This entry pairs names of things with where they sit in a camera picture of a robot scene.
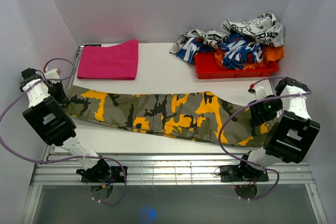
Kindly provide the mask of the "camouflage yellow green trousers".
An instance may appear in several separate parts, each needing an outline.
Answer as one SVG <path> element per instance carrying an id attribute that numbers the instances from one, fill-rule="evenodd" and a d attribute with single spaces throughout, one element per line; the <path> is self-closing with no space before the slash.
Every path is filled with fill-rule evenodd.
<path id="1" fill-rule="evenodd" d="M 240 109 L 210 91 L 187 94 L 114 94 L 72 86 L 66 113 L 115 129 L 234 147 L 261 147 L 273 121 L 253 135 L 249 109 Z"/>

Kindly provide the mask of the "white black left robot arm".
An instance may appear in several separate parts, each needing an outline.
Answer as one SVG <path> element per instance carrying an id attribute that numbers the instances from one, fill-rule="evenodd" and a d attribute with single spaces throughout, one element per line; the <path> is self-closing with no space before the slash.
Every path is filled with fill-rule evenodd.
<path id="1" fill-rule="evenodd" d="M 90 182 L 109 182 L 112 171 L 107 162 L 100 159 L 95 151 L 87 149 L 76 137 L 73 120 L 62 109 L 69 99 L 62 82 L 58 80 L 59 69 L 40 72 L 27 68 L 21 72 L 21 92 L 26 92 L 29 106 L 23 117 L 47 145 L 55 145 L 79 156 L 82 169 L 76 171 Z"/>

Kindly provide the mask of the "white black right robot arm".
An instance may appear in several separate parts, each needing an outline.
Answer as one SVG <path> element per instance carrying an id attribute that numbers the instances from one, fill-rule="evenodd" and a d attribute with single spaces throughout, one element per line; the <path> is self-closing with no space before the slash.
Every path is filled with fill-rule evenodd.
<path id="1" fill-rule="evenodd" d="M 275 124 L 262 147 L 242 156 L 237 167 L 242 180 L 264 176 L 262 169 L 275 163 L 301 163 L 320 131 L 320 124 L 311 119 L 307 110 L 306 84 L 286 77 L 275 91 L 275 95 L 265 98 L 261 97 L 261 88 L 255 91 L 258 104 L 250 108 L 251 125 L 260 126 L 269 120 L 275 120 Z"/>

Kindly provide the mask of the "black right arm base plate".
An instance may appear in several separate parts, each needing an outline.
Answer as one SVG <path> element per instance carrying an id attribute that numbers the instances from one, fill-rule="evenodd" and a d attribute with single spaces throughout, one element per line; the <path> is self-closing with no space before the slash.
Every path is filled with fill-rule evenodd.
<path id="1" fill-rule="evenodd" d="M 221 182 L 268 182 L 267 172 L 257 170 L 250 166 L 227 165 L 219 169 Z"/>

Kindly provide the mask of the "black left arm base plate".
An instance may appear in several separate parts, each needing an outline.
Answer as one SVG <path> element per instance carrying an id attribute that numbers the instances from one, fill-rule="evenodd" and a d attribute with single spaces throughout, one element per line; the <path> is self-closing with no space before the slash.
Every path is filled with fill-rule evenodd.
<path id="1" fill-rule="evenodd" d="M 128 167 L 127 166 L 123 166 L 124 172 L 122 170 L 122 168 L 120 166 L 111 166 L 110 167 L 110 171 L 108 172 L 108 175 L 110 175 L 109 178 L 105 178 L 103 180 L 99 180 L 99 179 L 94 179 L 94 180 L 90 180 L 88 178 L 85 178 L 84 175 L 81 176 L 80 181 L 82 183 L 124 183 L 125 181 L 125 176 L 128 173 Z"/>

